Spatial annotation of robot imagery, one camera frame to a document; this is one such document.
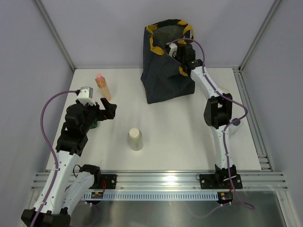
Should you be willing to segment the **green bottle red cap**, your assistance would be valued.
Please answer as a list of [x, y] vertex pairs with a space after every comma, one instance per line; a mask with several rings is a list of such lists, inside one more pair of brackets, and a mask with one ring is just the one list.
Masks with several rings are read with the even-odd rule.
[[98, 127], [98, 121], [96, 121], [92, 126], [91, 126], [91, 129], [95, 129]]

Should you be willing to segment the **pink cap orange bottle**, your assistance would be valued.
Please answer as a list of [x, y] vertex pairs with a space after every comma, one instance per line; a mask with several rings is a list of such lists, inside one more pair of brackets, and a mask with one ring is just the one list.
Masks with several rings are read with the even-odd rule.
[[106, 79], [102, 76], [102, 74], [99, 73], [96, 75], [95, 81], [103, 97], [106, 98], [108, 101], [110, 101], [111, 94], [109, 92]]

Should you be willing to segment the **clear bottle beige cap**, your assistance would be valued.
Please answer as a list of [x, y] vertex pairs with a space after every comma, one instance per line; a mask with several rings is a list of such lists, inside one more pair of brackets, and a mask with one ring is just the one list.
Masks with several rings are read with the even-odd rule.
[[128, 132], [128, 145], [134, 151], [139, 151], [143, 148], [142, 133], [137, 128], [131, 128]]

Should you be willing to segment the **clear bottle black cap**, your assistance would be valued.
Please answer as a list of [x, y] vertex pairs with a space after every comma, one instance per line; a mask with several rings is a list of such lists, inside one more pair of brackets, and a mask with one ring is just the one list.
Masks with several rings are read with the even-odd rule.
[[233, 136], [241, 128], [242, 125], [242, 120], [234, 118], [232, 120], [232, 124], [229, 126], [229, 136]]

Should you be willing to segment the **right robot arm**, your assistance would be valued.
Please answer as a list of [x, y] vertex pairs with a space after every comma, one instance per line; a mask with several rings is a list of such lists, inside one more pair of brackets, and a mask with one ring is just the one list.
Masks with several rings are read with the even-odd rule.
[[170, 44], [169, 48], [169, 55], [181, 63], [180, 73], [190, 76], [207, 98], [204, 120], [213, 134], [216, 163], [213, 174], [198, 175], [201, 189], [242, 189], [241, 176], [230, 155], [228, 125], [232, 119], [232, 95], [223, 93], [215, 84], [191, 44]]

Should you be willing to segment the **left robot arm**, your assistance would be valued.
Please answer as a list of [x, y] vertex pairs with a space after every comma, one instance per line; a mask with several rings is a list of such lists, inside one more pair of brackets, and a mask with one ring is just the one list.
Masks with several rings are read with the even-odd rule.
[[83, 165], [76, 180], [68, 181], [88, 142], [87, 133], [96, 122], [112, 120], [117, 106], [101, 98], [98, 103], [77, 100], [66, 110], [65, 122], [57, 141], [54, 166], [45, 186], [31, 209], [25, 209], [21, 220], [28, 227], [67, 227], [76, 205], [89, 188], [98, 188], [100, 168]]

